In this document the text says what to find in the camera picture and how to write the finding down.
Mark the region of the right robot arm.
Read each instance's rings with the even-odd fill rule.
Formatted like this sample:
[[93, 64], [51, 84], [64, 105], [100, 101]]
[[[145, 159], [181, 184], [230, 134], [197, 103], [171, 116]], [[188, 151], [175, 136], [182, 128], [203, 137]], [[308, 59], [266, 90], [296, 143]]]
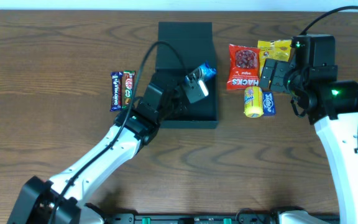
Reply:
[[307, 116], [326, 156], [336, 189], [340, 223], [358, 223], [358, 83], [337, 80], [335, 38], [301, 34], [291, 40], [289, 62], [268, 58], [259, 85], [291, 95]]

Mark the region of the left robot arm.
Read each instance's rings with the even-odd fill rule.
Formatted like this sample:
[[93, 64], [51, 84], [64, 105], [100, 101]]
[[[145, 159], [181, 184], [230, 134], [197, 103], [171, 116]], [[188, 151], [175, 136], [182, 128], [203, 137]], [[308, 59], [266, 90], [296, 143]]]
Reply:
[[136, 106], [120, 112], [105, 137], [63, 172], [42, 181], [37, 176], [21, 188], [9, 223], [103, 223], [86, 204], [96, 189], [157, 135], [161, 122], [209, 95], [194, 74], [181, 80], [155, 73]]

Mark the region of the blue Oreo cookie pack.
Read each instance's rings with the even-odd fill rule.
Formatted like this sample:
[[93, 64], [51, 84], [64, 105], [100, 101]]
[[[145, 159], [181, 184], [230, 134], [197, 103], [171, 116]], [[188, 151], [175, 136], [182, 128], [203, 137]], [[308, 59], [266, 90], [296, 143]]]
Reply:
[[211, 68], [208, 62], [204, 62], [185, 77], [185, 83], [199, 80], [206, 82], [215, 77], [216, 74], [217, 70]]

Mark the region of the red Hacks candy bag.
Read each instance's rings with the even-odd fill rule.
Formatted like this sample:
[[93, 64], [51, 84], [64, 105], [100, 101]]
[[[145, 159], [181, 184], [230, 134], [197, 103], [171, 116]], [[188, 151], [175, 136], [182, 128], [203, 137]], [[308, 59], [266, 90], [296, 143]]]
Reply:
[[259, 85], [260, 49], [229, 44], [230, 69], [227, 90], [243, 90]]

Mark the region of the dark green box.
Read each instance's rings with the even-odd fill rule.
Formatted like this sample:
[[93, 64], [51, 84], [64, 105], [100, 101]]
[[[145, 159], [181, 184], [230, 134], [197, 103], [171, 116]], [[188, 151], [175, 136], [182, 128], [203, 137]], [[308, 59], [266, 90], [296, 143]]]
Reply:
[[[168, 42], [179, 53], [190, 72], [205, 62], [211, 68], [217, 68], [212, 28], [210, 22], [159, 22], [158, 40]], [[164, 45], [157, 48], [155, 71], [176, 80], [184, 76], [177, 57]], [[206, 81], [206, 87], [209, 91], [206, 98], [189, 105], [180, 116], [164, 120], [161, 127], [215, 129], [219, 119], [217, 76]]]

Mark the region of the yellow snack bag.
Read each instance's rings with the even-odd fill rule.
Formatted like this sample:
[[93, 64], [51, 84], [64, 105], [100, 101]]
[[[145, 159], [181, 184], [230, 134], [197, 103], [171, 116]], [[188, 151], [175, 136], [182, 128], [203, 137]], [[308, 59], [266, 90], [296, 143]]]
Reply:
[[262, 76], [265, 61], [268, 58], [287, 62], [291, 54], [291, 40], [259, 40], [257, 48], [259, 52], [259, 77]]

